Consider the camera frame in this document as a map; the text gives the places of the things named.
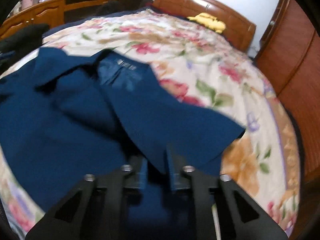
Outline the navy blue bed sheet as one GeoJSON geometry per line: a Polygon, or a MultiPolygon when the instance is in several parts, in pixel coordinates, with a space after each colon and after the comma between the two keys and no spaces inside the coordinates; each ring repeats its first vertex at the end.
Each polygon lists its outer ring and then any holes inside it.
{"type": "Polygon", "coordinates": [[[69,23],[66,23],[66,24],[63,24],[63,25],[60,25],[58,27],[54,27],[52,29],[50,29],[49,31],[45,32],[42,37],[45,38],[45,37],[48,37],[50,35],[53,35],[54,33],[57,33],[58,31],[61,31],[63,29],[66,29],[66,28],[69,28],[69,27],[74,27],[74,26],[77,26],[77,25],[80,25],[80,24],[83,24],[84,22],[86,21],[89,21],[89,20],[92,20],[92,19],[95,19],[95,18],[114,18],[114,17],[120,17],[120,16],[124,16],[124,15],[130,15],[130,14],[136,14],[138,12],[141,12],[141,11],[144,11],[146,9],[151,9],[153,10],[154,12],[156,13],[162,13],[163,11],[159,8],[156,8],[152,5],[150,6],[147,6],[147,7],[142,7],[138,10],[130,10],[130,11],[121,11],[121,12],[115,12],[115,13],[112,13],[112,14],[109,14],[109,15],[104,15],[104,16],[91,16],[91,17],[87,17],[83,20],[79,20],[79,21],[75,21],[75,22],[69,22],[69,23]]]}

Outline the wooden headboard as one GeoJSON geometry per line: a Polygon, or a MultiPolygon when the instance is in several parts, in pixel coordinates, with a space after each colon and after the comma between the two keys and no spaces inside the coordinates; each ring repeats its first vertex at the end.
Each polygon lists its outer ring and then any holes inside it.
{"type": "Polygon", "coordinates": [[[246,53],[253,40],[256,25],[237,11],[216,0],[154,0],[154,7],[176,16],[196,16],[202,12],[226,24],[224,37],[238,50],[246,53]]]}

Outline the navy blue coat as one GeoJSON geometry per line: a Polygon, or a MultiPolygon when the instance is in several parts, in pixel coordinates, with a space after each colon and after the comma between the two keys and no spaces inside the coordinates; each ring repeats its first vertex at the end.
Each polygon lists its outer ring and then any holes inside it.
{"type": "Polygon", "coordinates": [[[147,160],[142,200],[128,209],[135,239],[189,235],[184,205],[169,198],[168,147],[216,176],[222,152],[244,132],[219,112],[176,99],[148,64],[111,50],[80,57],[41,48],[1,79],[1,148],[43,211],[86,174],[105,175],[132,156],[147,160]]]}

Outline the black garment pile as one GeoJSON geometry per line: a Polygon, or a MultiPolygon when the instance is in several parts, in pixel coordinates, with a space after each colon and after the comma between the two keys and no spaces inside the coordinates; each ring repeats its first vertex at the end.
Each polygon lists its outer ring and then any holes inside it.
{"type": "Polygon", "coordinates": [[[33,50],[42,46],[42,35],[49,25],[31,24],[1,40],[1,74],[33,50]]]}

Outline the wooden wardrobe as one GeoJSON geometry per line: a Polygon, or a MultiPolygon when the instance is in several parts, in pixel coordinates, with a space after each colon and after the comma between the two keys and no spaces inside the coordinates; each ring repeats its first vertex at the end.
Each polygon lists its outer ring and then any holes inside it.
{"type": "Polygon", "coordinates": [[[295,0],[280,2],[256,61],[299,126],[304,180],[312,181],[319,178],[319,35],[295,0]]]}

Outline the floral fleece blanket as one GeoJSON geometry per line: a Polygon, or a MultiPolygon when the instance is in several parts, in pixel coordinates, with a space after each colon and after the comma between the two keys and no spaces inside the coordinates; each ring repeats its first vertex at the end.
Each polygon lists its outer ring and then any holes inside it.
{"type": "MultiPolygon", "coordinates": [[[[160,86],[176,99],[198,103],[244,126],[221,154],[229,174],[285,231],[298,215],[300,159],[293,125],[268,79],[222,35],[197,23],[151,9],[95,18],[44,39],[1,79],[36,58],[41,48],[90,57],[111,50],[148,64],[160,86]]],[[[20,185],[1,148],[1,201],[12,229],[23,238],[44,216],[20,185]]]]}

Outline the yellow plush toy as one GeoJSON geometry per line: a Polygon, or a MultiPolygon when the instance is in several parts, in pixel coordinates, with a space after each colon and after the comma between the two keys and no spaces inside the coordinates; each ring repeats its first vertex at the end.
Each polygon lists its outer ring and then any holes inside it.
{"type": "Polygon", "coordinates": [[[188,20],[196,22],[218,34],[223,33],[226,29],[226,24],[217,19],[217,17],[208,14],[206,12],[202,12],[196,16],[187,17],[188,20]]]}

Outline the wooden desk with drawers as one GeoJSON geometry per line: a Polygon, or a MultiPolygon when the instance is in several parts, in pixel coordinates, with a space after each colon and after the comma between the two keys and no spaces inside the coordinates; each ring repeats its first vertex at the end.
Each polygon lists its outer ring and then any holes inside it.
{"type": "Polygon", "coordinates": [[[48,0],[33,5],[4,21],[1,25],[1,39],[33,23],[46,23],[50,28],[55,28],[65,23],[66,12],[96,7],[108,1],[111,0],[48,0]]]}

